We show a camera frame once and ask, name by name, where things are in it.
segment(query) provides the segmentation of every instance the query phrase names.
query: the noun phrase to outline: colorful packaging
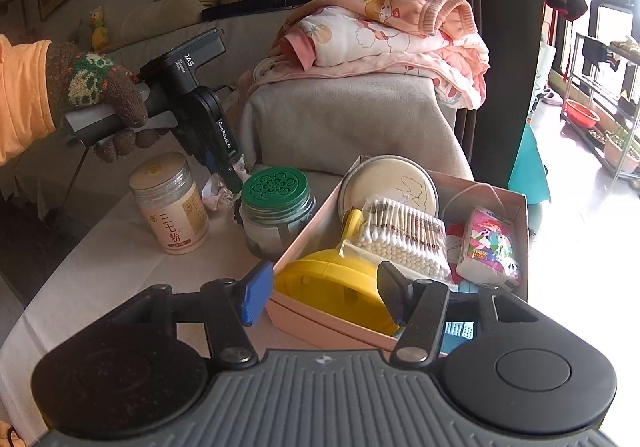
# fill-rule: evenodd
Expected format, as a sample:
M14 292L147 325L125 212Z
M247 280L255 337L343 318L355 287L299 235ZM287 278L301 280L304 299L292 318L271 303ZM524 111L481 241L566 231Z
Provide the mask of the colorful packaging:
M466 223L456 273L476 284L497 284L511 291L520 284L513 224L482 207Z

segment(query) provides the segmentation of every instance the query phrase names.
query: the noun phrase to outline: floor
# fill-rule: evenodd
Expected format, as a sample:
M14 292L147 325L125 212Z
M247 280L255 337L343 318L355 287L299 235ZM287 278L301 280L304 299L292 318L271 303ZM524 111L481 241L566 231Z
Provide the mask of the floor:
M11 328L14 327L18 317L20 317L24 311L24 307L5 283L1 274L2 272L0 272L0 346L4 343ZM2 406L2 402L0 402L0 420L7 420L6 411Z
M559 107L540 103L532 122L552 202L530 251L529 303L607 356L618 392L602 430L620 446L636 445L639 193L623 180L612 185L559 115Z
M49 229L38 219L35 204L5 202L2 196L0 222L0 273L27 306L79 239Z

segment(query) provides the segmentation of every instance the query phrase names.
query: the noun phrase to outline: cardboard box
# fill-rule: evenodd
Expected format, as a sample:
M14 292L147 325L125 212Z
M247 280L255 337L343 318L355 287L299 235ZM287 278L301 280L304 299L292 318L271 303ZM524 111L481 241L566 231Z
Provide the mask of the cardboard box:
M365 158L360 157L354 167ZM441 172L429 171L433 179L438 198L440 199L440 217L450 199L457 193L473 185L475 182L463 180ZM323 249L337 247L340 242L341 222L338 217L337 201L340 184L329 195L324 204L318 209L314 218L283 254L273 269L274 275L290 261L295 261L307 254ZM522 282L513 293L523 300L527 300L529 284L529 229L527 222L527 201L518 193L494 187L495 193L504 205L506 216L513 222L517 250L516 258L520 267ZM460 195L448 208L445 214L447 225L466 222L471 211L476 206L501 212L502 208L496 200L491 188L478 185ZM361 350L380 349L391 352L396 340L325 312L298 302L280 292L273 291L271 299L266 305L267 313L277 328L295 335L319 348L326 350Z

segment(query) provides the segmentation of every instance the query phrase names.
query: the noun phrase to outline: teal bag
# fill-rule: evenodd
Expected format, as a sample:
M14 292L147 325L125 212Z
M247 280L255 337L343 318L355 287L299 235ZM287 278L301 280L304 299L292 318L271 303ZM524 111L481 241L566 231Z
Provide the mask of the teal bag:
M524 125L508 188L510 191L524 194L527 197L527 204L551 200L545 166L542 164L538 143L530 124Z

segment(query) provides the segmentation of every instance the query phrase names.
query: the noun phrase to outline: metal screw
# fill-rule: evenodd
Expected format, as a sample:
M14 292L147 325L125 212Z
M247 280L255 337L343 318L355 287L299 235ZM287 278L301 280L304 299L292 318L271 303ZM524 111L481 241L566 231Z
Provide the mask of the metal screw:
M229 364L242 364L251 360L251 352L239 346L229 346L220 353L220 360Z
M396 357L406 363L420 363L427 360L427 352L422 348L407 346L396 351Z

